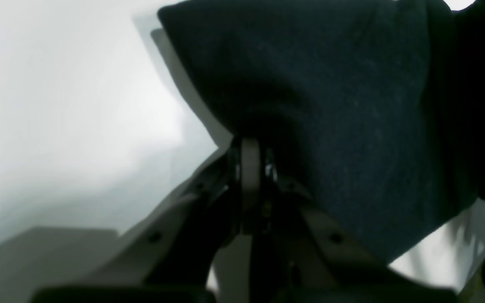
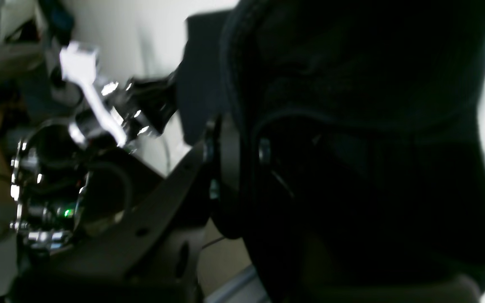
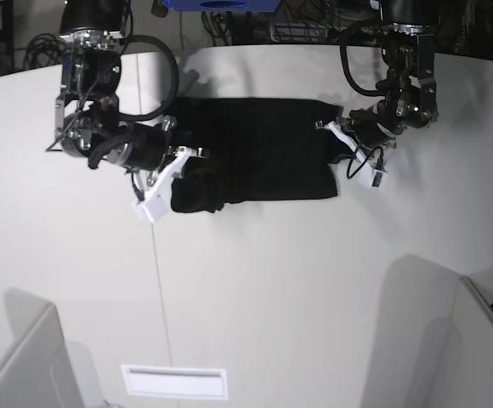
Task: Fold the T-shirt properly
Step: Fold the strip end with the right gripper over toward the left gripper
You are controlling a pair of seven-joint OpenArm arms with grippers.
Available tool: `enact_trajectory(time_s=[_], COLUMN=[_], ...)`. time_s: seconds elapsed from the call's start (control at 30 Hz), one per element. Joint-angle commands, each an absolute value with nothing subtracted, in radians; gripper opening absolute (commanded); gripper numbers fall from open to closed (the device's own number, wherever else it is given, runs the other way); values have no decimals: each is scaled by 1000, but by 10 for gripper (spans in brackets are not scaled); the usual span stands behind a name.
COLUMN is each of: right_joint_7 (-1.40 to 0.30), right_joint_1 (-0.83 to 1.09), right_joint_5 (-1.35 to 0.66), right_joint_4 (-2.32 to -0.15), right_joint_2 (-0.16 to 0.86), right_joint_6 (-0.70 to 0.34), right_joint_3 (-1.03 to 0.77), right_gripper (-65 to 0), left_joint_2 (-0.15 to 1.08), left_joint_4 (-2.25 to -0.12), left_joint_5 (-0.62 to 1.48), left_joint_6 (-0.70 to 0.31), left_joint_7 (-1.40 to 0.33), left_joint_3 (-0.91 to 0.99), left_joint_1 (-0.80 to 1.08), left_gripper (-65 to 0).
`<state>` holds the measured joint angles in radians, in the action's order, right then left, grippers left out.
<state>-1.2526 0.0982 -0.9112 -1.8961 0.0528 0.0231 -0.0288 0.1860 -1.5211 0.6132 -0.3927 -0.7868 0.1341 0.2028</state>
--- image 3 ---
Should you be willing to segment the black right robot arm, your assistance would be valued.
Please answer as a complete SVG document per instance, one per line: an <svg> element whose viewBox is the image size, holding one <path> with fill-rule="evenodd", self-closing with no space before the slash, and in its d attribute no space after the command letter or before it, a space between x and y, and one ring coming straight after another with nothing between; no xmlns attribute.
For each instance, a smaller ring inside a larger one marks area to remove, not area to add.
<svg viewBox="0 0 493 408"><path fill-rule="evenodd" d="M66 48L55 100L54 143L63 152L86 159L92 170L101 162L124 168L139 201L156 192L167 177L182 177L189 159L208 157L202 148L172 143L176 122L165 111L178 95L178 63L160 39L134 34L129 1L68 1L59 35ZM138 115L121 112L116 94L122 56L134 43L157 48L170 70L163 101Z"/></svg>

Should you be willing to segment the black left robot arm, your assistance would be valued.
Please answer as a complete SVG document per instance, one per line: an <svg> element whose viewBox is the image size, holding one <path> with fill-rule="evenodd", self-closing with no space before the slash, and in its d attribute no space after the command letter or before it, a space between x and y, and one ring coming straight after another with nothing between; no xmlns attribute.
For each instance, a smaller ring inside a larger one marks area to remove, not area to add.
<svg viewBox="0 0 493 408"><path fill-rule="evenodd" d="M351 110L337 119L338 128L356 146L329 143L331 164L363 153L368 162L382 161L386 148L404 131L425 128L437 120L437 84L434 78L434 33L439 23L435 1L381 1L378 17L355 21L339 35L339 53L348 85L365 97L376 98L370 108ZM373 89L361 87L350 68L348 46L364 29L380 34L386 77Z"/></svg>

